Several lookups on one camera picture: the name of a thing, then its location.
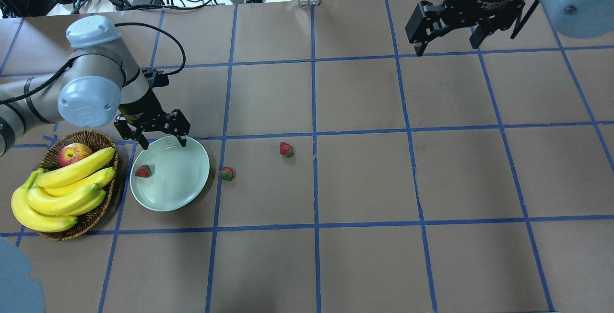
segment strawberry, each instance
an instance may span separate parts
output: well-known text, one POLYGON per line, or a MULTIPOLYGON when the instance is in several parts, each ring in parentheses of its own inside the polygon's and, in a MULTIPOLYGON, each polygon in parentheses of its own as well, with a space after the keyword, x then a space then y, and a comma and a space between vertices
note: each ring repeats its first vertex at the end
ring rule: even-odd
POLYGON ((285 157, 292 157, 294 156, 294 149, 289 143, 281 142, 279 143, 279 153, 285 157))
POLYGON ((235 171, 233 171, 231 167, 224 167, 220 171, 220 178, 222 178, 222 180, 230 181, 235 178, 235 171))
POLYGON ((136 170, 136 173, 134 173, 134 175, 138 176, 138 177, 151 177, 152 176, 152 170, 149 166, 147 166, 146 164, 143 164, 141 167, 139 167, 136 170))

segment banana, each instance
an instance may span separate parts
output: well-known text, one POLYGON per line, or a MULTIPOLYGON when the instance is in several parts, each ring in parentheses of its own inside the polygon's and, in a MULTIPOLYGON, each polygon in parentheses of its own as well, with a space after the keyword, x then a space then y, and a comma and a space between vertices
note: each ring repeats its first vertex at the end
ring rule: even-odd
POLYGON ((52 195, 54 197, 62 197, 65 195, 69 195, 70 193, 76 191, 77 189, 83 186, 87 186, 89 184, 96 184, 98 189, 101 189, 105 187, 107 184, 109 184, 109 182, 113 179, 114 175, 115 175, 115 169, 113 169, 113 167, 108 167, 105 169, 101 169, 98 172, 86 178, 83 178, 77 182, 74 182, 70 185, 57 187, 57 188, 47 187, 45 188, 45 191, 49 193, 49 195, 52 195))
POLYGON ((32 209, 28 202, 26 202, 26 195, 38 175, 39 171, 32 172, 28 180, 13 192, 13 197, 11 198, 13 215, 15 215, 19 223, 38 232, 61 232, 72 228, 77 223, 77 217, 44 216, 32 209))
POLYGON ((26 194, 28 205, 45 215, 66 215, 67 212, 80 208, 98 195, 96 184, 89 184, 64 197, 48 195, 41 187, 32 186, 26 194))
POLYGON ((79 215, 83 215, 86 212, 90 212, 91 210, 94 210, 94 208, 99 206, 101 202, 103 202, 105 200, 106 195, 107 195, 107 193, 105 192, 104 189, 99 189, 98 193, 97 193, 97 196, 94 199, 92 199, 91 201, 86 202, 84 205, 82 205, 78 209, 66 212, 66 215, 69 215, 69 216, 79 216, 79 215))
POLYGON ((98 171, 107 164, 115 154, 112 147, 100 149, 79 162, 38 175, 36 184, 43 188, 57 188, 70 185, 98 171))

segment wicker basket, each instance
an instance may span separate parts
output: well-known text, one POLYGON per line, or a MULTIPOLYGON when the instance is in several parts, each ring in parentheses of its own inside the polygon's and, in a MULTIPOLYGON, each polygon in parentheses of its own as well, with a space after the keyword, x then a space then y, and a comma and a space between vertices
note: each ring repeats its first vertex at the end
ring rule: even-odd
POLYGON ((86 232, 88 232, 91 228, 100 222, 100 220, 105 216, 109 207, 112 203, 112 198, 116 197, 116 178, 117 178, 117 165, 119 163, 119 156, 117 154, 117 147, 113 140, 109 138, 106 134, 95 131, 95 130, 83 130, 77 131, 74 133, 65 136, 60 139, 57 143, 49 149, 39 167, 50 167, 51 169, 59 168, 58 165, 58 154, 59 151, 70 143, 82 143, 90 147, 92 151, 99 151, 100 149, 104 149, 107 147, 113 147, 116 151, 112 160, 107 163, 103 168, 106 167, 114 167, 116 170, 116 175, 113 177, 111 182, 105 186, 105 191, 107 191, 107 196, 105 200, 101 202, 99 206, 91 210, 90 212, 84 213, 81 216, 77 216, 77 224, 75 224, 72 228, 65 230, 63 232, 38 232, 40 236, 44 237, 48 240, 53 241, 65 241, 74 239, 75 237, 79 237, 86 232))

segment red apple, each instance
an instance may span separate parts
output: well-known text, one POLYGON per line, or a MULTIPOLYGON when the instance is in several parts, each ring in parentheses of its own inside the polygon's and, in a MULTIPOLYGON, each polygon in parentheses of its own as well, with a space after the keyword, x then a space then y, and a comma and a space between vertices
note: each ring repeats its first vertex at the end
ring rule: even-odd
POLYGON ((58 164, 60 167, 66 167, 69 164, 83 160, 83 158, 90 156, 92 153, 92 149, 85 144, 68 144, 59 151, 58 164))

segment robotic arm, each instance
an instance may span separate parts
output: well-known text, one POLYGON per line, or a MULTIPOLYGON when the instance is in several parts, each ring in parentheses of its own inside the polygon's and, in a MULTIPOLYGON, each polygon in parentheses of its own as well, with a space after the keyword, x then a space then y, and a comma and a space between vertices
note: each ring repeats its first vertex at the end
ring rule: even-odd
MULTIPOLYGON (((539 0, 531 6, 527 16, 541 2, 552 25, 560 33, 577 38, 597 37, 614 31, 614 0, 539 0)), ((470 43, 478 48, 487 36, 505 31, 520 22, 524 0, 444 0, 440 5, 421 1, 408 21, 405 31, 414 44, 417 56, 423 55, 429 42, 450 31, 474 26, 470 43)))
POLYGON ((0 85, 0 156, 31 128, 62 119, 93 128, 115 119, 122 138, 143 149, 149 145, 144 131, 162 131, 186 145, 190 123, 178 109, 165 113, 152 90, 167 84, 166 77, 141 71, 108 18, 82 18, 66 37, 75 51, 57 73, 0 85))

